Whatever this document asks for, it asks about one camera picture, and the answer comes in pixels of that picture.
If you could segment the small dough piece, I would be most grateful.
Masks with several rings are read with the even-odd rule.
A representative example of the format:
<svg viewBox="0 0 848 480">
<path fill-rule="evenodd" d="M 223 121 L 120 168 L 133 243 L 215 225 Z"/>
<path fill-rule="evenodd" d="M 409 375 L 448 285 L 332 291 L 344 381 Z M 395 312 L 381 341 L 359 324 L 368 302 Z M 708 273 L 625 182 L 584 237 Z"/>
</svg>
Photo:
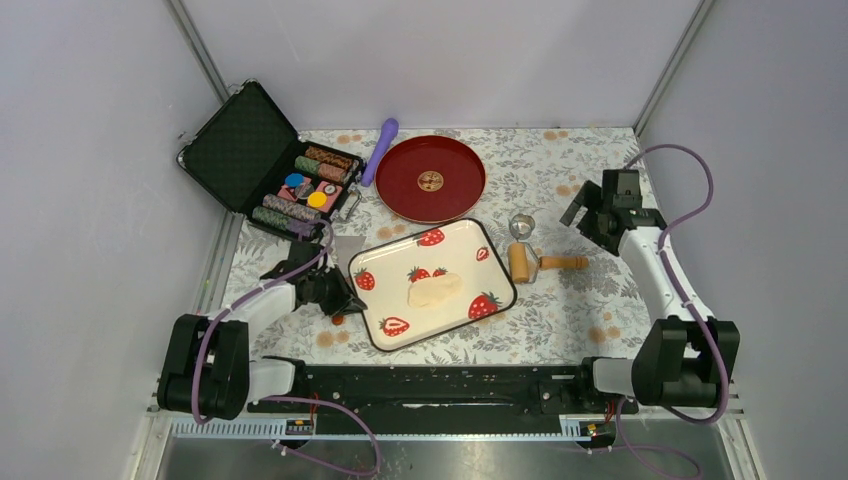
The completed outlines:
<svg viewBox="0 0 848 480">
<path fill-rule="evenodd" d="M 424 278 L 409 287 L 407 305 L 417 309 L 435 308 L 457 296 L 463 288 L 462 277 L 455 273 Z"/>
</svg>

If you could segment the wooden dough roller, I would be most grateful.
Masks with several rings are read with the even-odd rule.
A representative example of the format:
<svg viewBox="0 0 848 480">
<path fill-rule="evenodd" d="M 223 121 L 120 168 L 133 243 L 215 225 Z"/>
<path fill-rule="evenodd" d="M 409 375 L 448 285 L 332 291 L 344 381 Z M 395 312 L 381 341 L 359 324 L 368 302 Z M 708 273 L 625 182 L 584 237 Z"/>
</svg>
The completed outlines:
<svg viewBox="0 0 848 480">
<path fill-rule="evenodd" d="M 507 249 L 510 279 L 515 284 L 533 283 L 541 271 L 583 270 L 589 266 L 584 256 L 539 256 L 526 242 L 514 242 Z"/>
</svg>

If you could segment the strawberry pattern white tray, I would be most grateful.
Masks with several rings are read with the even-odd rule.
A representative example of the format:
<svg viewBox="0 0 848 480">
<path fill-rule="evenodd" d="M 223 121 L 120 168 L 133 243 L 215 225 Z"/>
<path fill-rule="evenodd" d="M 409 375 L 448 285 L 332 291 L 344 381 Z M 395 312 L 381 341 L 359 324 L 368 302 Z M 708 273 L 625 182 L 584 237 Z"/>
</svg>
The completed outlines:
<svg viewBox="0 0 848 480">
<path fill-rule="evenodd" d="M 510 309 L 518 293 L 471 218 L 355 254 L 347 265 L 372 344 L 391 352 Z"/>
</svg>

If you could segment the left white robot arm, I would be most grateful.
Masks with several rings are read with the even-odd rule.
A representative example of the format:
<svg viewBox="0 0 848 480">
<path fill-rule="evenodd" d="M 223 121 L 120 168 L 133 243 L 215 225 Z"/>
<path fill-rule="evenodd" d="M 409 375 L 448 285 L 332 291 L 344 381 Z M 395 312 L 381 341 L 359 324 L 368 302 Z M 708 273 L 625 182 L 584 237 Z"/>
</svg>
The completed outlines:
<svg viewBox="0 0 848 480">
<path fill-rule="evenodd" d="M 311 304 L 328 317 L 367 308 L 324 246 L 294 241 L 286 257 L 232 305 L 175 321 L 158 381 L 158 407 L 190 414 L 199 424 L 232 420 L 271 396 L 285 410 L 304 407 L 311 387 L 298 376 L 302 362 L 260 358 L 251 348 L 276 321 Z"/>
</svg>

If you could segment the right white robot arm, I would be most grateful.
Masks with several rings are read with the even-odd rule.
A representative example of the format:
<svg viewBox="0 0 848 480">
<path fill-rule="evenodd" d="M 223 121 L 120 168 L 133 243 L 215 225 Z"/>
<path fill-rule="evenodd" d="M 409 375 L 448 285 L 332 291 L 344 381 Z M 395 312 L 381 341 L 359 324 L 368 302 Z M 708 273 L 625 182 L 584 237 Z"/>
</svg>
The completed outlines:
<svg viewBox="0 0 848 480">
<path fill-rule="evenodd" d="M 643 205 L 638 171 L 608 169 L 600 183 L 585 182 L 561 222 L 627 265 L 653 321 L 634 358 L 585 360 L 588 375 L 573 386 L 577 405 L 597 412 L 622 395 L 646 406 L 723 410 L 739 330 L 693 291 L 664 218 Z"/>
</svg>

